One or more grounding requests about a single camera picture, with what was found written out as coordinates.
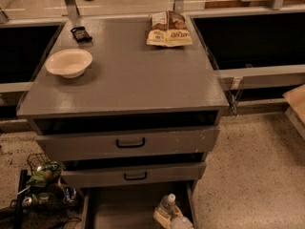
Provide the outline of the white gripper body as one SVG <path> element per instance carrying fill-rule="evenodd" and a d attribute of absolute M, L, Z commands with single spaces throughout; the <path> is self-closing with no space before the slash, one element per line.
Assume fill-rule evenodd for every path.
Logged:
<path fill-rule="evenodd" d="M 174 217 L 169 225 L 169 229 L 194 229 L 193 223 L 186 217 Z"/>

